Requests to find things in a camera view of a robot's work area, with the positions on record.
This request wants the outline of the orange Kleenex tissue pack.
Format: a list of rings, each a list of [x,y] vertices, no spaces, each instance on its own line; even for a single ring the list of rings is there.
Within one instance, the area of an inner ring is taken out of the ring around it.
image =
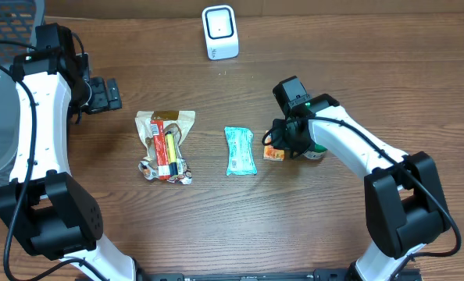
[[[285,151],[279,150],[273,147],[273,145],[267,145],[264,147],[263,159],[270,161],[282,162],[285,157]]]

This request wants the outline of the green lid jar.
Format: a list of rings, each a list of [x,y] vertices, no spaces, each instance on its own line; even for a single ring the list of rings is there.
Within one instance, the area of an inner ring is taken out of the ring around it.
[[[303,155],[310,160],[319,160],[325,156],[327,149],[317,143],[313,143],[310,147],[303,153]]]

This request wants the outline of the teal tissue packet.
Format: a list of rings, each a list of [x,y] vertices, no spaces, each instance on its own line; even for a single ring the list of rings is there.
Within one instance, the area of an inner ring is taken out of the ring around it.
[[[226,126],[224,133],[229,149],[226,174],[256,175],[257,168],[252,153],[253,132],[248,128]]]

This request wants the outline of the beige brown snack bag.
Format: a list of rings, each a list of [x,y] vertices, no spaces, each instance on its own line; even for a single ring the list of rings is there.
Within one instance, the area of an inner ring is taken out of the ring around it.
[[[178,174],[169,180],[161,180],[158,175],[158,164],[155,153],[153,136],[150,128],[152,120],[162,120],[164,131],[170,131],[175,141]],[[146,156],[138,164],[139,170],[149,181],[161,180],[169,183],[188,185],[192,183],[192,174],[189,165],[184,159],[180,146],[195,123],[194,111],[139,111],[135,117],[138,136],[145,146]]]

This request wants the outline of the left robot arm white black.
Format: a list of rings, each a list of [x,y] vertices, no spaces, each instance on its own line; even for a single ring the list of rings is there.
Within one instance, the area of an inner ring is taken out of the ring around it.
[[[121,108],[115,80],[90,77],[79,37],[56,23],[35,29],[36,43],[14,58],[20,128],[9,182],[0,187],[7,241],[56,268],[74,265],[93,280],[141,280],[143,270],[104,234],[97,201],[72,177],[67,129],[72,116]]]

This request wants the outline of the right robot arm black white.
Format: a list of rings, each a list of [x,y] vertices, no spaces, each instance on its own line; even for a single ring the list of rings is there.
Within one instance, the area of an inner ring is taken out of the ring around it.
[[[366,227],[372,239],[348,269],[317,269],[315,280],[420,280],[407,269],[442,233],[457,230],[448,212],[434,160],[410,155],[360,126],[328,94],[311,96],[292,76],[273,89],[283,118],[262,139],[265,146],[318,160],[330,151],[364,183]]]

